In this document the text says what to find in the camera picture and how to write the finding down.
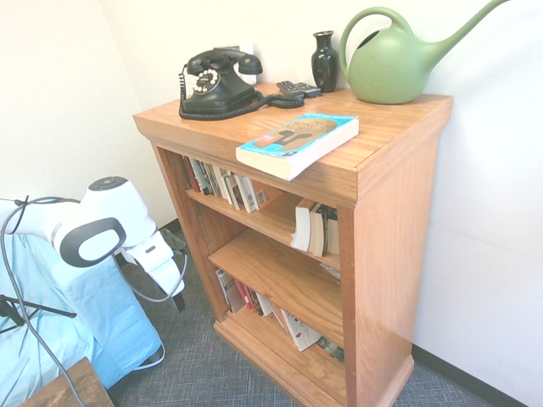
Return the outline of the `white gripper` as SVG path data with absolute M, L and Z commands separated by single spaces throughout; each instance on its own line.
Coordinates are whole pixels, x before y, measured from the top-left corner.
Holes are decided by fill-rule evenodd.
M 158 286 L 171 297 L 178 313 L 186 308 L 182 295 L 184 282 L 182 273 L 173 259 L 171 247 L 159 231 L 135 246 L 124 247 L 123 257 L 134 265 L 139 265 Z

